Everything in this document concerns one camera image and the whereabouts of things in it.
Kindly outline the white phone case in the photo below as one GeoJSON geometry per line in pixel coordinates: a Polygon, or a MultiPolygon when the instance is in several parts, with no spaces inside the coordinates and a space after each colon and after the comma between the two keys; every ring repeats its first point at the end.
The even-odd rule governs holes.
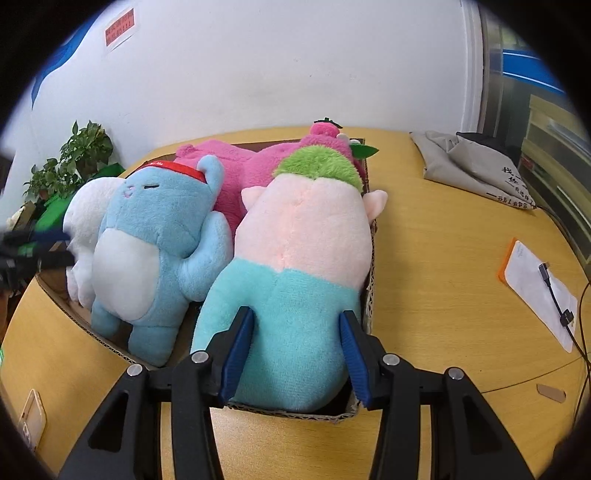
{"type": "Polygon", "coordinates": [[[17,429],[31,451],[39,446],[46,422],[41,396],[37,390],[31,389],[17,423],[17,429]]]}

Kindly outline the red wall notice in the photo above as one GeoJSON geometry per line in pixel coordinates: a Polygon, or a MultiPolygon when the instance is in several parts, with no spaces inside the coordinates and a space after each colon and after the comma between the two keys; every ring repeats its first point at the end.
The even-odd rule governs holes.
{"type": "Polygon", "coordinates": [[[126,35],[135,27],[135,13],[133,8],[127,9],[113,20],[104,31],[105,46],[115,47],[122,42],[126,35]]]}

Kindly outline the pink bear plush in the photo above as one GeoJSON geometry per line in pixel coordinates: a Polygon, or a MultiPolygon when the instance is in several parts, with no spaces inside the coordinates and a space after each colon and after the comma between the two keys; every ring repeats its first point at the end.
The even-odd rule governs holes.
{"type": "Polygon", "coordinates": [[[223,167],[224,178],[221,193],[218,194],[214,210],[221,212],[231,231],[235,231],[245,217],[242,204],[242,190],[252,186],[266,186],[273,179],[273,171],[284,158],[298,148],[325,146],[346,156],[355,165],[360,176],[367,177],[363,160],[375,155],[378,150],[342,133],[342,126],[329,118],[311,124],[310,131],[297,141],[277,143],[259,151],[240,148],[221,140],[206,140],[197,145],[186,144],[179,147],[174,161],[178,164],[195,167],[199,160],[214,155],[223,167]]]}

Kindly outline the green cloth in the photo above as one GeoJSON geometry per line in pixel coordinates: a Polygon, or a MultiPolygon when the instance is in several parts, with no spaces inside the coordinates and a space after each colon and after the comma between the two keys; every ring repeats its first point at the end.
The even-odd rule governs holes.
{"type": "MultiPolygon", "coordinates": [[[[102,177],[118,177],[123,172],[123,167],[119,163],[114,163],[99,170],[90,178],[90,180],[95,180],[102,177]]],[[[73,196],[74,194],[70,194],[67,197],[54,195],[49,200],[47,200],[44,204],[45,210],[36,221],[34,230],[41,232],[61,227],[65,212],[73,196]]]]}

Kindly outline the grey tote bag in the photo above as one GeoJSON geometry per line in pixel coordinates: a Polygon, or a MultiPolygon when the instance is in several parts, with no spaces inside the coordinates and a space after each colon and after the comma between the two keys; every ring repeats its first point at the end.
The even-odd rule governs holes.
{"type": "Polygon", "coordinates": [[[536,203],[512,160],[459,134],[412,132],[424,163],[424,178],[499,203],[532,210],[536,203]]]}

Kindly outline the potted green plant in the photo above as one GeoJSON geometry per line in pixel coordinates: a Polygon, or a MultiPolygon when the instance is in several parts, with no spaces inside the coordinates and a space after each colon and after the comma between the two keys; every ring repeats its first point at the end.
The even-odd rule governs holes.
{"type": "Polygon", "coordinates": [[[88,121],[80,127],[75,121],[71,136],[60,148],[59,160],[69,171],[88,180],[108,164],[112,153],[112,141],[100,124],[88,121]]]}

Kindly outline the blue banner strip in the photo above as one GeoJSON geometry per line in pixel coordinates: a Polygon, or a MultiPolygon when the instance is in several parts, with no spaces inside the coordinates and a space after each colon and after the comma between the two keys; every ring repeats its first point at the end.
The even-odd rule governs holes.
{"type": "Polygon", "coordinates": [[[504,49],[502,74],[556,94],[566,94],[564,87],[551,73],[549,67],[532,52],[504,49]]]}

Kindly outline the small tan tag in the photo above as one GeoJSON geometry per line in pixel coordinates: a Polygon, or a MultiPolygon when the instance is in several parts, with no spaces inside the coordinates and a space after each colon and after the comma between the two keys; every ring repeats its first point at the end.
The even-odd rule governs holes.
{"type": "Polygon", "coordinates": [[[536,390],[541,396],[560,404],[564,403],[567,398],[567,394],[564,390],[550,385],[537,383],[536,390]]]}

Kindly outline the light blue plush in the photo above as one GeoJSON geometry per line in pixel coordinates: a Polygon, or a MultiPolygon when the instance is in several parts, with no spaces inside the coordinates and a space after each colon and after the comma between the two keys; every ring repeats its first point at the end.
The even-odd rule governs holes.
{"type": "Polygon", "coordinates": [[[91,327],[112,339],[128,324],[128,352],[156,367],[171,356],[192,302],[202,302],[232,257],[228,220],[214,209],[221,161],[151,161],[111,197],[93,252],[91,327]]]}

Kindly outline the white orange paper pad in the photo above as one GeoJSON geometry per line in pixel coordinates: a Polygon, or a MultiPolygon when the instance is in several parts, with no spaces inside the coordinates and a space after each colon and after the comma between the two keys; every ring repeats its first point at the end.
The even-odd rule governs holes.
{"type": "Polygon", "coordinates": [[[497,273],[547,327],[562,348],[571,353],[574,342],[567,333],[576,333],[578,300],[550,270],[550,285],[540,271],[540,260],[524,243],[513,238],[497,273]]]}

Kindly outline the pink teal green-haired plush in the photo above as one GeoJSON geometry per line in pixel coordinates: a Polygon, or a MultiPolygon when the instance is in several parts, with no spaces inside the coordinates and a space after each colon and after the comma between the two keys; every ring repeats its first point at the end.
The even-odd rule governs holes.
{"type": "Polygon", "coordinates": [[[346,156],[320,145],[284,158],[269,185],[242,190],[235,254],[207,294],[191,344],[205,348],[240,307],[252,309],[235,403],[311,413],[338,395],[348,377],[339,315],[360,310],[370,225],[387,201],[385,191],[363,189],[346,156]]]}

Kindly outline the white panda plush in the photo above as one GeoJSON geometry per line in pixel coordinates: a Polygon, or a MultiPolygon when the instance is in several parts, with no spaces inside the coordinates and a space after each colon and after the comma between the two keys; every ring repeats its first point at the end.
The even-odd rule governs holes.
{"type": "Polygon", "coordinates": [[[63,230],[70,235],[67,250],[74,265],[66,268],[69,298],[90,310],[95,299],[92,262],[99,228],[108,204],[124,182],[119,177],[101,177],[84,184],[73,196],[63,219],[63,230]]]}

